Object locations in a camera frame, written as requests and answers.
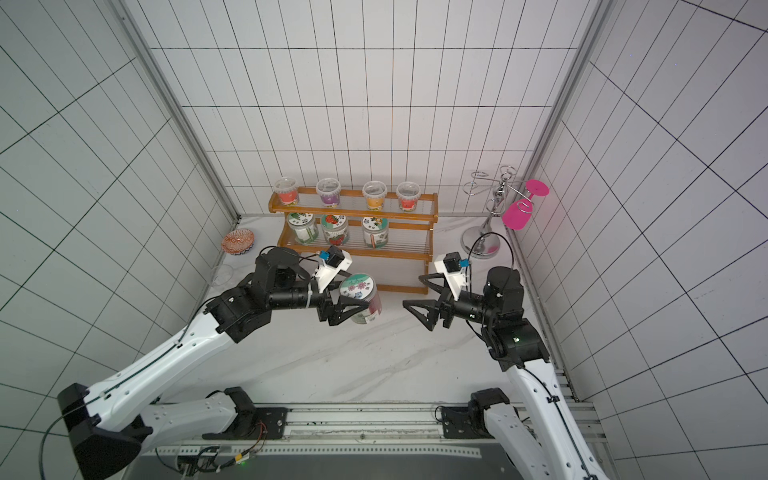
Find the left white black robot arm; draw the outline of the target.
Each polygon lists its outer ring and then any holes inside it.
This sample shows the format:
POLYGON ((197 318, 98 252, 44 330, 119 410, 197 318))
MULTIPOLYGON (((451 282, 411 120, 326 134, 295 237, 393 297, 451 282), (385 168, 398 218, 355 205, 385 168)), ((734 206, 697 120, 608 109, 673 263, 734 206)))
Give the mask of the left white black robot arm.
POLYGON ((122 371, 91 386, 73 383, 57 396, 61 421, 80 474, 107 479, 158 446, 201 436, 212 440, 262 440, 267 427, 249 395, 226 388, 196 401, 162 404, 162 394, 209 358, 268 325, 273 312, 313 309, 337 326, 367 309, 365 300, 335 295, 351 255, 332 246, 305 257, 272 246, 251 273, 210 298, 177 334, 122 371))

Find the orange patterned glass bowl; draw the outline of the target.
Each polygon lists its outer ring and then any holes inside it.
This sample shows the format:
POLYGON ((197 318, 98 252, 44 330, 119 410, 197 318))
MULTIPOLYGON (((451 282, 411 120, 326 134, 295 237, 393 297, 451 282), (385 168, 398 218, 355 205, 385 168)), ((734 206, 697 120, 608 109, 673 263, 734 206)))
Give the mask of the orange patterned glass bowl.
POLYGON ((220 246, 229 255, 242 255, 249 252, 254 243, 254 232, 250 229, 239 228, 226 234, 220 246))

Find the small container brown seeds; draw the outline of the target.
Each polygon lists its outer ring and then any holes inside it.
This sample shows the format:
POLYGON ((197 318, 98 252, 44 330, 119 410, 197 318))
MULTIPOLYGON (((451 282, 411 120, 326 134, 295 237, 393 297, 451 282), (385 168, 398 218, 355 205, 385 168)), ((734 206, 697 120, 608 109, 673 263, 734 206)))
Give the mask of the small container brown seeds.
POLYGON ((388 189, 383 182, 371 180, 363 185, 362 194, 369 210, 382 211, 388 194, 388 189))

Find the small container red seeds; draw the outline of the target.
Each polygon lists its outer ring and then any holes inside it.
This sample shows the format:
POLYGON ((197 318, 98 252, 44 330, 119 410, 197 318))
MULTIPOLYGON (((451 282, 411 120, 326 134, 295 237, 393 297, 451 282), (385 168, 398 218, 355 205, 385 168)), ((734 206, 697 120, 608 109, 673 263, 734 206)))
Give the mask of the small container red seeds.
POLYGON ((292 177, 282 177, 273 186, 274 193, 282 206, 293 207, 299 204, 299 185, 292 177))

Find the chrome wine glass rack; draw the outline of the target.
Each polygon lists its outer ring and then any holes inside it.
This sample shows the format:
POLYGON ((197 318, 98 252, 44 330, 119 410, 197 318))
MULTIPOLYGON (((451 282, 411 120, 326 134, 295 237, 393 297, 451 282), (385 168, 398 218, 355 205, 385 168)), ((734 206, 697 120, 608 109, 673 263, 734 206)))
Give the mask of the chrome wine glass rack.
POLYGON ((466 229, 461 237, 462 248, 472 258, 489 259, 499 252, 501 238, 491 234, 492 222, 507 211, 511 195, 518 200, 519 193, 525 192, 524 181, 516 180, 515 167, 502 165, 499 172, 498 178, 492 178, 486 172, 475 171, 471 174, 472 180, 463 186, 464 192, 469 197, 486 195, 484 221, 479 226, 466 229))

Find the orange wooden two-tier shelf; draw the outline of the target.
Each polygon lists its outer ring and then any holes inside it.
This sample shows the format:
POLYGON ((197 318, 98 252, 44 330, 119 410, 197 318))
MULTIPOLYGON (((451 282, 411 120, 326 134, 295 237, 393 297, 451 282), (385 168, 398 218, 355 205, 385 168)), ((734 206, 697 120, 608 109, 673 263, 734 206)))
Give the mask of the orange wooden two-tier shelf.
POLYGON ((381 211, 368 209, 366 198, 359 189, 341 190, 340 204, 335 208, 324 205, 311 187, 300 187, 298 198, 297 204, 287 206, 274 193, 269 210, 286 217, 311 213, 317 225, 329 215, 346 217, 348 241, 341 248, 353 257, 356 271, 371 273, 383 291, 423 295, 428 292, 418 277, 429 272, 434 255, 434 226, 439 219, 437 194, 421 195, 411 212, 400 209, 399 199, 393 192, 386 195, 381 211), (364 242, 362 219, 368 216, 389 221, 389 240, 381 248, 369 247, 364 242))

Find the strawberry lid jar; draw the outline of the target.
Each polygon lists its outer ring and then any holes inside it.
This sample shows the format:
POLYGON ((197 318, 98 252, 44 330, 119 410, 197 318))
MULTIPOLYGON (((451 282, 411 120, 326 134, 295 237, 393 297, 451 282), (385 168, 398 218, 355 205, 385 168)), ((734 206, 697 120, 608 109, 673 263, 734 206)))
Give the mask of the strawberry lid jar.
POLYGON ((348 241, 348 220, 346 216, 339 214, 323 215, 321 226, 325 239, 330 245, 341 247, 348 241))

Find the red seed jar monkey lid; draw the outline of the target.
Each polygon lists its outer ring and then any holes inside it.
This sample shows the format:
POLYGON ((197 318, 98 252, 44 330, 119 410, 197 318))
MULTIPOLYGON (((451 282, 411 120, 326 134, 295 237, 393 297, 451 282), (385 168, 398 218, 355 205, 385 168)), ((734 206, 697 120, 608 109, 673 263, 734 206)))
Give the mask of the red seed jar monkey lid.
POLYGON ((382 312, 382 301, 375 280, 368 274, 358 273, 347 277, 340 285, 340 294, 349 298, 364 300, 366 310, 355 314, 351 320, 357 324, 369 324, 382 312))

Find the pink plastic wine glass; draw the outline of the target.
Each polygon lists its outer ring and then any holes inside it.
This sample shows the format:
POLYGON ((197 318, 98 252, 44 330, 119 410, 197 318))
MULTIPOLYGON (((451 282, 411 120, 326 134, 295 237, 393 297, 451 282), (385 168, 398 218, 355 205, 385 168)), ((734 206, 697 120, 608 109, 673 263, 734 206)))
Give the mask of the pink plastic wine glass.
POLYGON ((503 224, 515 231, 523 230, 533 216, 534 197, 546 197, 550 193, 548 185, 540 180, 530 179, 525 182, 525 192, 519 193, 520 199, 515 200, 502 216, 503 224))

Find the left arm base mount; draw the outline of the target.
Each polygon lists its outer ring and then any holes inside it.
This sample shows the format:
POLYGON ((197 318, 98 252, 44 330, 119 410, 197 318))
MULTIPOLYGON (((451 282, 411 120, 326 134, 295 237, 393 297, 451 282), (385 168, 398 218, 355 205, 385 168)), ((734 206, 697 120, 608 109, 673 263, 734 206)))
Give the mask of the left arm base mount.
POLYGON ((202 438, 211 441, 279 440, 283 438, 288 412, 284 407, 259 407, 238 412, 223 432, 203 434, 202 438))

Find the flower label seed jar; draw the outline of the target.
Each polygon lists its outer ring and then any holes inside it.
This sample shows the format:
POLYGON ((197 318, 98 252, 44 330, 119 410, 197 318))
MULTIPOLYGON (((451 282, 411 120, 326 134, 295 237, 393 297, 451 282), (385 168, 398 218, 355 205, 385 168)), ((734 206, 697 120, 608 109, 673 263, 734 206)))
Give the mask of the flower label seed jar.
POLYGON ((383 248, 389 241, 389 220, 383 217, 368 216, 361 220, 363 241, 374 249, 383 248))

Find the small container purple seeds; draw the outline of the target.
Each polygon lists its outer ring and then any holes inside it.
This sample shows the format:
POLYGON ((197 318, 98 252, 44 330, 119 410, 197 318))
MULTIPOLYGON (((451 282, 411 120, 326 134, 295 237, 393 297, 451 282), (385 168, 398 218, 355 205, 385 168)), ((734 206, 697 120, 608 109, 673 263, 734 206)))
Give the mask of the small container purple seeds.
POLYGON ((316 193, 327 208, 339 206, 341 189, 341 183, 336 178, 322 178, 316 184, 316 193))

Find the green tree lid jar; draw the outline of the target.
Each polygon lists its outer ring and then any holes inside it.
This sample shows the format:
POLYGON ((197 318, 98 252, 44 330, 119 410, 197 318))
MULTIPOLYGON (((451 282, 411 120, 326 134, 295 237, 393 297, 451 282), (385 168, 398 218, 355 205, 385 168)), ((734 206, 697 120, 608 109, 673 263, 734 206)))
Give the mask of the green tree lid jar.
POLYGON ((295 241, 299 244, 311 244, 318 239, 319 232, 314 214, 289 213, 286 215, 286 223, 293 231, 295 241))

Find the clear glass cup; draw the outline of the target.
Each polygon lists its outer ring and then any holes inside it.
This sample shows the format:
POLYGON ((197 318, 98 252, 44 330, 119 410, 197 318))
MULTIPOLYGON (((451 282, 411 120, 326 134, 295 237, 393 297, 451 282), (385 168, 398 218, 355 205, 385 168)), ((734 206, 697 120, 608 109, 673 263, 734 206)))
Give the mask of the clear glass cup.
POLYGON ((212 288, 227 285, 234 277, 234 269, 230 265, 222 264, 212 270, 209 285, 212 288))

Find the small container dark seeds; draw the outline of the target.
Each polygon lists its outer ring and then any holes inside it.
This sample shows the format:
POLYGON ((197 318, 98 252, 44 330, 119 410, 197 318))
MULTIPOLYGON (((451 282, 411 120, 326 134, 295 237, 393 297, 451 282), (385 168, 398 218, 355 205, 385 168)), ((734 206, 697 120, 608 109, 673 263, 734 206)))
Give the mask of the small container dark seeds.
POLYGON ((403 212, 412 212, 416 209, 421 196, 421 187, 412 181, 403 181, 397 185, 396 195, 400 209, 403 212))

